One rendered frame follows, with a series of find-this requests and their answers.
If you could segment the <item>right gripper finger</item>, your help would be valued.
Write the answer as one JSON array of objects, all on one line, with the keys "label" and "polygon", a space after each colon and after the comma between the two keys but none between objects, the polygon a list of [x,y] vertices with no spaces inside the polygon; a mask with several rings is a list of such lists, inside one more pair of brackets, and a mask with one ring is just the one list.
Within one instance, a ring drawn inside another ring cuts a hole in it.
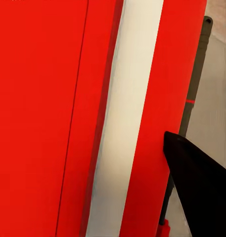
[{"label": "right gripper finger", "polygon": [[226,237],[226,169],[169,131],[164,154],[192,237]]}]

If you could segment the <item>radio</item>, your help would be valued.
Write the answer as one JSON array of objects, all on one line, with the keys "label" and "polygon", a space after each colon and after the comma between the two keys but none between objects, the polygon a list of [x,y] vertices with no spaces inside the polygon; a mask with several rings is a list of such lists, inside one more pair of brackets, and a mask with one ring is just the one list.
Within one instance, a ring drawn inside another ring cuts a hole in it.
[{"label": "radio", "polygon": [[168,237],[207,0],[0,0],[0,237]]}]

